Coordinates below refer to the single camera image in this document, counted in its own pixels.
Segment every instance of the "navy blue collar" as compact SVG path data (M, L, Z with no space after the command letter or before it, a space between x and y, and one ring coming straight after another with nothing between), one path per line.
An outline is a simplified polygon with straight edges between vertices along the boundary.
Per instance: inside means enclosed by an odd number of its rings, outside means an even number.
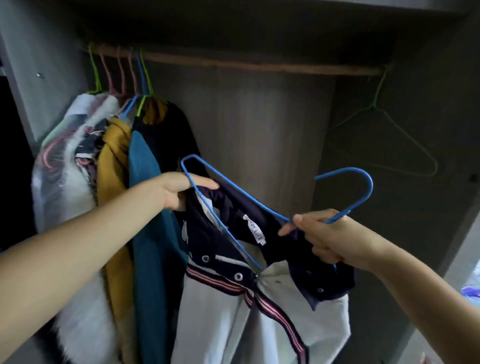
M355 286L353 267L343 263L323 263L312 253L312 245L305 240L304 233L295 230L280 237L278 230L284 222L264 211L230 185L219 182L218 190L199 187L202 194L219 210L219 217L228 226L237 240L258 246L267 265L286 260L290 275L297 288L314 310L320 301L342 297ZM249 229L247 215L261 229L265 244L261 245ZM186 221L188 245L192 261L204 268L212 269L230 281L255 290L255 273L247 267L247 261L238 249L205 215L194 189L187 191ZM235 265L219 260L218 257L241 261Z

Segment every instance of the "teal garment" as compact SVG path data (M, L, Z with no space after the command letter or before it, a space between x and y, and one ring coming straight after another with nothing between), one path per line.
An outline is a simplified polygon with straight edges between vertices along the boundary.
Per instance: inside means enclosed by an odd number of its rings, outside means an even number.
M130 187L160 175L142 135L134 131L129 151ZM135 312L143 363L170 362L188 254L171 210L155 216L132 240Z

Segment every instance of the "person's right arm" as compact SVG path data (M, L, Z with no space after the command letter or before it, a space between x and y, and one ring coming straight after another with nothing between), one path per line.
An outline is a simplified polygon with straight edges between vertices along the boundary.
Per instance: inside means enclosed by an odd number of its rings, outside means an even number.
M372 230L345 216L322 221L335 210L295 215L279 235L305 231L323 261L343 261L376 275L445 364L480 361L480 309L465 300L432 269Z

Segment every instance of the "forearm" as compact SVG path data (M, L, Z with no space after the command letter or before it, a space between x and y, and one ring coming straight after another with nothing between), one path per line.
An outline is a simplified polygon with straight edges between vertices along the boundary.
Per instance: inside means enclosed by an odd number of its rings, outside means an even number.
M392 244L373 272L445 364L480 358L480 310L433 270Z
M0 363L51 319L164 205L156 180L0 255Z

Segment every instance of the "person's left hand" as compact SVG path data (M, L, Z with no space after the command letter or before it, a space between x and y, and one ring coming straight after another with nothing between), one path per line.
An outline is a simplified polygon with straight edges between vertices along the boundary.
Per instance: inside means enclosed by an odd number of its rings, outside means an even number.
M190 173L193 182L197 186L206 187L210 190L216 190L220 186L210 178L197 176ZM166 172L155 178L156 182L160 184L164 196L164 208L171 210L185 211L185 193L183 191L192 187L185 173L181 172Z

